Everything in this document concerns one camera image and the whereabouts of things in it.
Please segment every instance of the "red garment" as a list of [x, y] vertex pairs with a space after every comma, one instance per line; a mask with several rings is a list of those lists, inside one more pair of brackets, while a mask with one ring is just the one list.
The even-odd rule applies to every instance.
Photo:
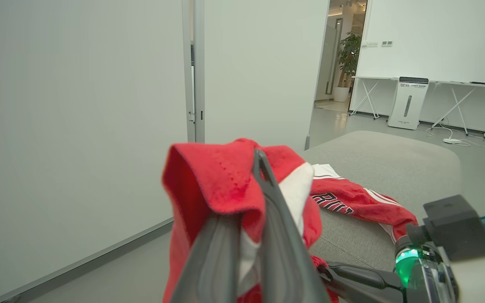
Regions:
[[329, 165], [314, 165], [314, 169], [310, 194], [320, 207], [377, 222], [394, 243], [407, 234], [408, 224], [418, 225], [415, 216], [393, 198], [340, 177]]
[[[173, 205], [170, 243], [170, 274], [163, 301], [169, 302], [183, 270], [190, 247], [211, 212], [243, 213], [242, 229], [255, 243], [264, 226], [264, 197], [252, 175], [254, 149], [267, 155], [274, 176], [280, 183], [294, 170], [308, 163], [286, 146], [261, 147], [239, 139], [226, 145], [175, 144], [168, 153], [163, 182]], [[310, 247], [321, 234], [318, 205], [308, 196], [303, 201], [302, 239]], [[261, 302], [258, 287], [239, 298], [240, 302]]]

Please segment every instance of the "green light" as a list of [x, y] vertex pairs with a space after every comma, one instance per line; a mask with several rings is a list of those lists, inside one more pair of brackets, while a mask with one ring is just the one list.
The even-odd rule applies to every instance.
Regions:
[[416, 249], [403, 252], [396, 258], [396, 273], [405, 287], [408, 287], [410, 272], [417, 260], [418, 251]]

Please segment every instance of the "potted plant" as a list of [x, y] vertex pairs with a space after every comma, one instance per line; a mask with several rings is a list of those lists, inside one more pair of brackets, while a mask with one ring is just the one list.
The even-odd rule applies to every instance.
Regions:
[[362, 35], [357, 32], [349, 32], [348, 37], [340, 41], [342, 50], [338, 54], [339, 63], [341, 64], [340, 79], [338, 87], [335, 88], [334, 101], [345, 102], [349, 94], [349, 87], [352, 82], [352, 75], [357, 70], [358, 54], [360, 53], [360, 43]]

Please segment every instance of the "doorway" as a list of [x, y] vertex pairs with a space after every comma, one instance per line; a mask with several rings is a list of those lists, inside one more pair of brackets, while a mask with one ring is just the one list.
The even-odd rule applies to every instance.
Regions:
[[314, 106], [347, 113], [367, 0], [330, 0]]

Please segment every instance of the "gray upholstered bench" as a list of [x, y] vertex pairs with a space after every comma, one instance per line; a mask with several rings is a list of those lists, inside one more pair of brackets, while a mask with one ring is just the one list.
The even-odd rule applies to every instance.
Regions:
[[[383, 133], [357, 131], [302, 153], [342, 177], [396, 199], [421, 222], [423, 204], [459, 194], [460, 160], [452, 151]], [[323, 233], [310, 253], [329, 261], [392, 270], [394, 245], [376, 223], [321, 210]]]

